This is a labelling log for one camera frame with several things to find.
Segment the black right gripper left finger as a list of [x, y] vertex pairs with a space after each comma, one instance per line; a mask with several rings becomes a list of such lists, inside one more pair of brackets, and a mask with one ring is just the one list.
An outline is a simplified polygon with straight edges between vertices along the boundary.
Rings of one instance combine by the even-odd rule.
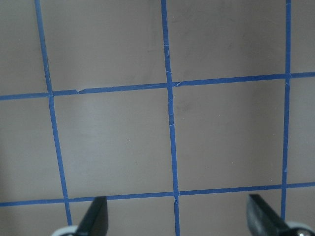
[[107, 232], [107, 198], [96, 197], [79, 225], [59, 228], [53, 232], [53, 236], [106, 236]]

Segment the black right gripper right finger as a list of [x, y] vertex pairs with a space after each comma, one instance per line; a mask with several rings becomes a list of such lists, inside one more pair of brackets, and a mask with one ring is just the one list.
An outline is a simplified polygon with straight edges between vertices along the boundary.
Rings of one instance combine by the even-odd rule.
[[313, 236], [315, 231], [299, 222], [285, 222], [258, 194], [249, 194], [247, 227], [252, 236]]

